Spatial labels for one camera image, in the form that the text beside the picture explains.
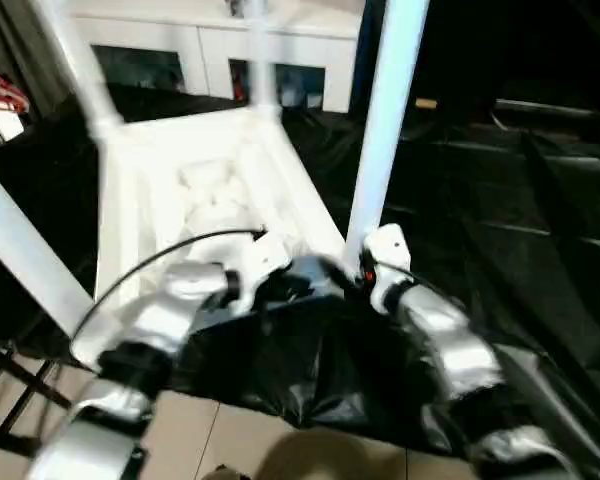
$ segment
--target dark curtain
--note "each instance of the dark curtain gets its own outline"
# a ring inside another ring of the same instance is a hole
[[[0,76],[29,97],[25,121],[47,116],[69,94],[51,45],[26,0],[0,0]]]

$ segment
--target floor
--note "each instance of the floor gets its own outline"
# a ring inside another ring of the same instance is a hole
[[[40,362],[18,358],[34,372]],[[90,374],[67,368],[59,390],[75,398]],[[24,390],[7,374],[0,378],[0,422]],[[35,396],[16,423],[16,434],[33,434],[43,400]],[[145,437],[151,452],[142,479],[201,479],[219,465],[254,480],[401,479],[471,480],[460,461],[409,452],[393,445],[326,429],[296,431],[284,421],[218,402],[168,392]],[[50,423],[62,417],[53,407]],[[0,480],[24,477],[28,460],[0,451]]]

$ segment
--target white cabinet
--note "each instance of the white cabinet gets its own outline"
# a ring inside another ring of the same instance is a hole
[[[269,0],[269,61],[324,69],[323,109],[349,108],[364,0]],[[72,0],[92,45],[178,54],[186,90],[233,98],[230,60],[249,60],[248,21],[224,0]]]

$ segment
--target black tarp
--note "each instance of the black tarp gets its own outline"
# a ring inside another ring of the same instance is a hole
[[[112,93],[128,121],[235,105]],[[284,112],[283,124],[344,232],[364,123]],[[0,148],[0,181],[90,288],[97,153],[75,104]],[[465,305],[552,438],[600,478],[600,145],[479,126],[408,130],[383,221],[402,226],[414,271]],[[37,312],[0,267],[0,342]],[[61,354],[66,339],[39,318],[21,348]],[[173,386],[298,426],[431,448],[419,421],[431,399],[419,352],[399,325],[333,299],[197,335]]]

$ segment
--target black cable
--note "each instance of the black cable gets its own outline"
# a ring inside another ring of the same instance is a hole
[[[98,301],[95,302],[91,306],[91,308],[89,308],[89,310],[87,310],[87,313],[85,313],[84,317],[82,317],[82,320],[78,324],[78,327],[76,328],[75,333],[71,337],[71,340],[69,342],[69,351],[71,351],[71,345],[76,340],[78,335],[80,335],[80,332],[82,332],[82,330],[84,330],[84,327],[86,326],[86,324],[89,322],[91,317],[93,317],[93,314],[96,312],[96,310],[98,310],[98,308],[100,308],[100,306],[105,302],[105,300],[107,300],[113,294],[113,292],[120,285],[122,285],[122,283],[124,283],[129,277],[136,274],[139,270],[142,270],[147,265],[150,265],[151,263],[155,262],[159,258],[161,258],[165,255],[168,255],[172,252],[175,252],[176,250],[179,250],[182,247],[186,247],[187,245],[193,245],[194,243],[199,242],[200,240],[206,240],[207,238],[219,237],[222,235],[250,234],[250,235],[253,235],[254,238],[257,239],[257,238],[261,237],[262,235],[264,235],[264,233],[265,233],[265,230],[255,230],[255,229],[231,229],[231,230],[219,230],[217,232],[205,233],[205,234],[197,235],[195,237],[187,238],[186,240],[182,240],[178,243],[175,243],[175,244],[171,245],[170,247],[167,247],[167,248],[151,255],[150,257],[146,258],[145,260],[141,261],[135,267],[133,267],[131,270],[129,270],[127,273],[125,273],[120,278],[118,278],[118,280],[116,280],[107,289],[107,291],[98,299]],[[62,360],[61,360],[58,364],[58,369],[56,370],[56,374],[53,379],[52,387],[51,387],[55,391],[57,391],[58,382],[60,380],[60,376],[61,376],[62,369],[64,368],[64,366],[65,366],[65,363],[62,362]],[[47,399],[47,401],[45,402],[45,405],[43,407],[42,416],[41,416],[40,421],[38,422],[38,426],[37,426],[37,432],[36,432],[35,438],[38,440],[39,444],[42,444],[42,434],[44,432],[44,428],[46,427],[46,417],[48,416],[48,412],[49,412],[49,402],[50,402],[49,399]]]

